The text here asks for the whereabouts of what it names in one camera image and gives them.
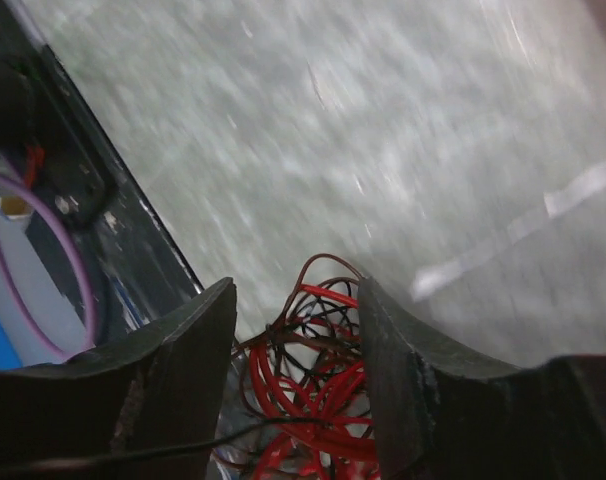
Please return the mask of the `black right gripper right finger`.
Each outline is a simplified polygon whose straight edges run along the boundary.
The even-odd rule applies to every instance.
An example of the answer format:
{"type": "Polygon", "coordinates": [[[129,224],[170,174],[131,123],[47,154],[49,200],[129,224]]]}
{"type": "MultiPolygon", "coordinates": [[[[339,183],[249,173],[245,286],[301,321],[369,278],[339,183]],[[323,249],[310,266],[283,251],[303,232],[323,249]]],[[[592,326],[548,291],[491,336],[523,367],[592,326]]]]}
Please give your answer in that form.
{"type": "Polygon", "coordinates": [[[416,318],[371,278],[361,348],[385,479],[606,479],[606,355],[519,368],[416,318]]]}

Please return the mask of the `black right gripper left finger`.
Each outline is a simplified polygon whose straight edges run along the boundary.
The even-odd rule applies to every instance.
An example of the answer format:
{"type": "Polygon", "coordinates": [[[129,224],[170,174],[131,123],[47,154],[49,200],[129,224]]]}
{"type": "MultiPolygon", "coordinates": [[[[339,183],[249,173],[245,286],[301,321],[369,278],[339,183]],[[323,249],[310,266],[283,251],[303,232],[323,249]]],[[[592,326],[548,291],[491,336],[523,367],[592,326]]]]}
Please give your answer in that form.
{"type": "Polygon", "coordinates": [[[0,371],[0,479],[204,478],[208,452],[76,471],[42,464],[211,440],[236,318],[236,286],[224,278],[65,363],[0,371]]]}

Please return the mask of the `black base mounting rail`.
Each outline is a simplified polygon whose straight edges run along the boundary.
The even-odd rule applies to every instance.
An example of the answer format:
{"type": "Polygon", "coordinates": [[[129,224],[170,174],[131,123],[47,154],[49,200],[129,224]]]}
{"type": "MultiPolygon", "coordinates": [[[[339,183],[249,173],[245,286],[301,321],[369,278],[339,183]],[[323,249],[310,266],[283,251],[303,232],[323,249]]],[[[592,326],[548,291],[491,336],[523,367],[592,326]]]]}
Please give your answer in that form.
{"type": "Polygon", "coordinates": [[[26,75],[46,158],[38,194],[84,261],[98,308],[97,342],[124,336],[202,292],[160,216],[22,1],[0,1],[0,57],[26,75]]]}

